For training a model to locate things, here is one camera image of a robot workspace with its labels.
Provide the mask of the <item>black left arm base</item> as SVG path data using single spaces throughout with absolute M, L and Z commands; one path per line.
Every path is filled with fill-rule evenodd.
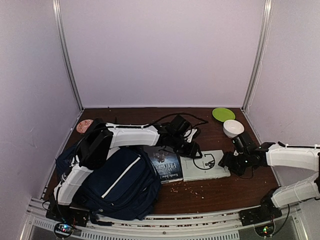
M 69 205 L 59 205 L 53 195 L 50 195 L 48 201 L 49 206 L 46 211 L 46 218 L 75 227 L 87 226 L 89 219 L 88 210 L 70 207 Z

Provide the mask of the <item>navy blue backpack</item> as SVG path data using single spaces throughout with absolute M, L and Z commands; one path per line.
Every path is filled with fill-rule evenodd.
M 104 165 L 90 171 L 75 165 L 55 188 L 59 209 L 75 202 L 89 210 L 93 224 L 97 215 L 132 221 L 151 214 L 161 189 L 159 173 L 141 148 L 122 147 Z

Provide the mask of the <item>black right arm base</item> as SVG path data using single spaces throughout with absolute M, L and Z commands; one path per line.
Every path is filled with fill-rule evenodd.
M 241 210 L 239 212 L 239 218 L 243 226 L 271 221 L 281 216 L 281 209 L 275 207 L 271 197 L 264 197 L 258 207 Z

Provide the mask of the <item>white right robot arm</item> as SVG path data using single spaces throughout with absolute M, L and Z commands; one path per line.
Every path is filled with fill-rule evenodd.
M 231 141 L 235 152 L 226 152 L 218 165 L 226 167 L 239 177 L 247 168 L 259 167 L 281 166 L 314 172 L 304 180 L 271 190 L 256 210 L 259 220 L 268 220 L 276 212 L 276 208 L 320 198 L 320 147 L 317 144 L 295 146 L 279 141 L 256 145 L 247 132 L 235 136 Z

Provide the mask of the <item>pale green notebook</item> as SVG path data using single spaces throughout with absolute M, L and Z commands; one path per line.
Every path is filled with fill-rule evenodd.
M 200 181 L 228 178 L 231 176 L 227 167 L 218 165 L 224 153 L 222 150 L 203 151 L 202 158 L 180 157 L 183 181 Z

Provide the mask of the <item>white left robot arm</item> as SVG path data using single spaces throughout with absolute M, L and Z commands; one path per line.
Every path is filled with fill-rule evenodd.
M 162 122 L 167 115 L 147 124 L 118 124 L 96 118 L 81 140 L 63 152 L 56 160 L 56 170 L 61 173 L 60 182 L 50 194 L 52 213 L 61 222 L 72 218 L 69 207 L 83 182 L 102 168 L 109 159 L 125 147 L 169 147 L 181 157 L 199 159 L 203 156 L 195 142 L 199 126 L 208 123 L 198 117 L 192 125 L 187 113 L 172 113 L 169 122 Z

